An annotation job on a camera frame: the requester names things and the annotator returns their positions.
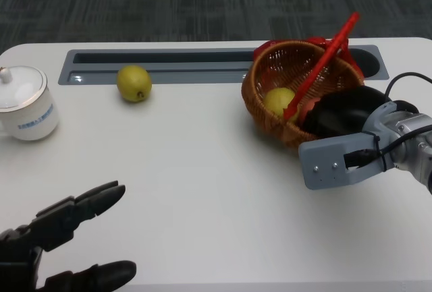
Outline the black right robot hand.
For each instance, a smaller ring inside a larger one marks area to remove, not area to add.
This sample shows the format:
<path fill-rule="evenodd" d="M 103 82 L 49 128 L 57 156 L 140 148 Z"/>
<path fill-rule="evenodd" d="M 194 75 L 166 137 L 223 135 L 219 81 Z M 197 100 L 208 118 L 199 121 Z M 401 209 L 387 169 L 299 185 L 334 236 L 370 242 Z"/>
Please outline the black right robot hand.
<path fill-rule="evenodd" d="M 318 138 L 361 132 L 370 114 L 385 102 L 384 93 L 357 86 L 312 99 L 312 106 L 299 118 L 300 128 Z"/>

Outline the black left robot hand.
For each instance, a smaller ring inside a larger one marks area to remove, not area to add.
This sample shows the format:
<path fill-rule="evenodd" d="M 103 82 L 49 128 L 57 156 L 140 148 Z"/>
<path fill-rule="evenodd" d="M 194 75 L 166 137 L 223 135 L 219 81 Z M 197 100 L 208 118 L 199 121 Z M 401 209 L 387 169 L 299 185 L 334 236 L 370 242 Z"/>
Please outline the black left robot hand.
<path fill-rule="evenodd" d="M 2 291 L 115 291 L 136 275 L 136 264 L 122 260 L 95 264 L 81 272 L 65 271 L 36 286 L 43 252 L 74 238 L 79 225 L 101 215 L 125 194 L 126 187 L 112 181 L 78 197 L 67 197 L 38 212 L 28 225 L 1 233 Z"/>

